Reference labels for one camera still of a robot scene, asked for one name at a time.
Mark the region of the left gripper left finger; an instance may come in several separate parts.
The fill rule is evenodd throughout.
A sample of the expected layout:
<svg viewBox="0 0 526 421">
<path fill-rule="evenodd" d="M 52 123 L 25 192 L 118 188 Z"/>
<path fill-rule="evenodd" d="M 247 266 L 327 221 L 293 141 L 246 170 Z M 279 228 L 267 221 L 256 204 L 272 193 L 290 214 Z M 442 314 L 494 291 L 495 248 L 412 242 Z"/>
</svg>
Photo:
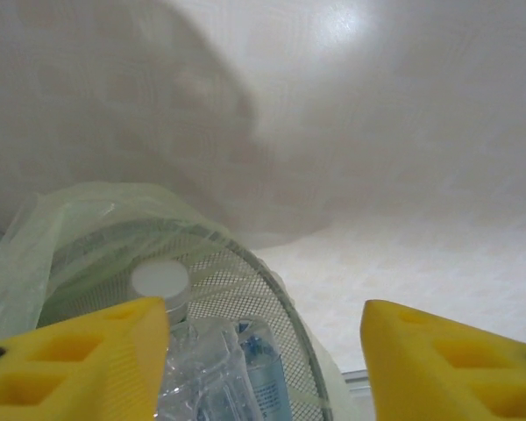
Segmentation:
<svg viewBox="0 0 526 421">
<path fill-rule="evenodd" d="M 152 420 L 168 335 L 148 297 L 0 340 L 0 420 Z"/>
</svg>

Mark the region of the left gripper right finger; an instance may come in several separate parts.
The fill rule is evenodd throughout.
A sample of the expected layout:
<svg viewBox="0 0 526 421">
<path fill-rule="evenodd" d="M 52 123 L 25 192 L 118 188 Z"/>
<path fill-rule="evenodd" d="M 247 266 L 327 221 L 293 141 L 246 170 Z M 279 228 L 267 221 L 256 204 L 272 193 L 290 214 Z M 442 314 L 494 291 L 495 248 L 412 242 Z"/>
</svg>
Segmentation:
<svg viewBox="0 0 526 421">
<path fill-rule="evenodd" d="M 368 300 L 361 345 L 379 420 L 526 420 L 526 343 Z"/>
</svg>

